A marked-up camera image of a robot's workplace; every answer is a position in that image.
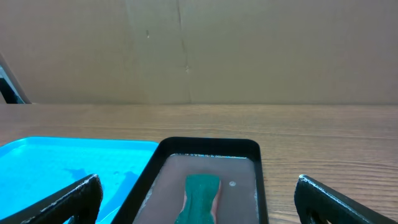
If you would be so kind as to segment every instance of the water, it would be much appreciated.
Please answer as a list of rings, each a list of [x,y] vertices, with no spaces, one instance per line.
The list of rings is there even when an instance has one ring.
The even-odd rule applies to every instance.
[[[254,164],[246,158],[170,156],[133,224],[173,224],[181,211],[185,178],[213,174],[221,179],[217,224],[259,223]]]
[[[98,174],[97,223],[111,223],[157,147],[155,142],[31,137],[0,147],[0,220]]]

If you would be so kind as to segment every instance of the blue tray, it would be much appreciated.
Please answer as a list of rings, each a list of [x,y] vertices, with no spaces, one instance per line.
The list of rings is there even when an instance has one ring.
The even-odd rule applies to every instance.
[[[97,223],[111,223],[158,143],[28,137],[0,147],[0,220],[88,174],[104,197]]]

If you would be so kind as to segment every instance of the black tray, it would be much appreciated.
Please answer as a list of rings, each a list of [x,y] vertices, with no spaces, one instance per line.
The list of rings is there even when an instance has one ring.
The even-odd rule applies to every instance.
[[[246,157],[254,163],[257,187],[259,223],[268,221],[266,193],[259,145],[248,139],[181,138],[164,139],[157,147],[146,168],[130,191],[112,223],[131,224],[158,173],[172,154],[203,154],[211,156]]]

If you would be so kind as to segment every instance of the green object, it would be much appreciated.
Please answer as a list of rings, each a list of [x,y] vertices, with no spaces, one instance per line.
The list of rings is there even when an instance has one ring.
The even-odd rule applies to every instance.
[[[189,175],[185,181],[187,201],[175,224],[214,224],[211,208],[220,178],[209,174]]]

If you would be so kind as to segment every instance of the wooden table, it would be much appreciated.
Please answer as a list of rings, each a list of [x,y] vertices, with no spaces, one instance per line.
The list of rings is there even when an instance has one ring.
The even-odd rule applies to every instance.
[[[299,222],[300,174],[398,221],[398,106],[0,105],[0,144],[26,136],[253,139],[271,223]]]

